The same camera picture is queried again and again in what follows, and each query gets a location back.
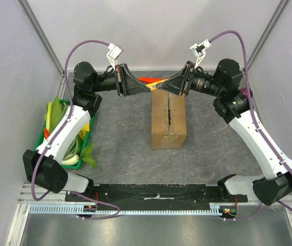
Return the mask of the yellow utility knife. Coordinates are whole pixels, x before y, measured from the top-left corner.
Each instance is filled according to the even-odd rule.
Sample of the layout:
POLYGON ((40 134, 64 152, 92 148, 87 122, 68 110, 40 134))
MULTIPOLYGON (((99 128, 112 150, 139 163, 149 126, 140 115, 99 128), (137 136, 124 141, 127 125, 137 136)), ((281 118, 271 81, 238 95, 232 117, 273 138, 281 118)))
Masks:
POLYGON ((161 81, 152 83, 152 84, 146 84, 146 87, 148 87, 151 91, 156 90, 157 89, 157 85, 164 83, 165 81, 167 81, 167 79, 163 79, 161 81))

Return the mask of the brown cardboard express box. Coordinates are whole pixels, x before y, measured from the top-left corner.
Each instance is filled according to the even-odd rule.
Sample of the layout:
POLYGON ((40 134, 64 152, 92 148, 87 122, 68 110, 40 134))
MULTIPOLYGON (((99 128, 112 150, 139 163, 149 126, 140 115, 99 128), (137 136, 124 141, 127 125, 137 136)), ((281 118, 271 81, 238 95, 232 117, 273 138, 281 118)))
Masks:
POLYGON ((180 149, 186 136, 185 97, 163 90, 152 91, 151 148, 180 149))

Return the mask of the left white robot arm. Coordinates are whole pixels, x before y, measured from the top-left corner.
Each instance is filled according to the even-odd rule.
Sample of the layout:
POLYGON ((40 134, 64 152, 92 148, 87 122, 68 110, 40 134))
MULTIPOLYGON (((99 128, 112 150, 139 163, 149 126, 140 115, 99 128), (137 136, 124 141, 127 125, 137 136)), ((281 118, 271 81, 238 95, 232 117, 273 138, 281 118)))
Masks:
POLYGON ((26 150, 23 163, 29 182, 50 192, 74 191, 82 201, 94 196, 88 178, 70 174, 62 167, 65 153, 82 127, 97 112, 102 98, 99 92, 117 90, 119 96, 150 92, 151 89, 134 77, 126 64, 115 66, 99 75, 86 61, 74 68, 74 96, 63 118, 36 150, 26 150))

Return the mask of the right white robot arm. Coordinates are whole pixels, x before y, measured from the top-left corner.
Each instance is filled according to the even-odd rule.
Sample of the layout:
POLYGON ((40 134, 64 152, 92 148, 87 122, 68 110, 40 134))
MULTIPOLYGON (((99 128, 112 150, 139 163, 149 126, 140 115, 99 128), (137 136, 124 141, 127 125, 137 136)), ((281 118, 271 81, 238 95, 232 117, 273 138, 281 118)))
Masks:
POLYGON ((213 75, 202 72, 188 61, 178 74, 165 79, 156 88, 176 96, 186 96, 193 90, 215 97, 216 113, 244 140, 263 173, 258 178, 230 175, 217 188, 217 197, 227 202, 235 194, 254 194, 269 206, 292 193, 292 160, 274 143, 239 89, 242 77, 239 63, 232 59, 221 60, 213 75))

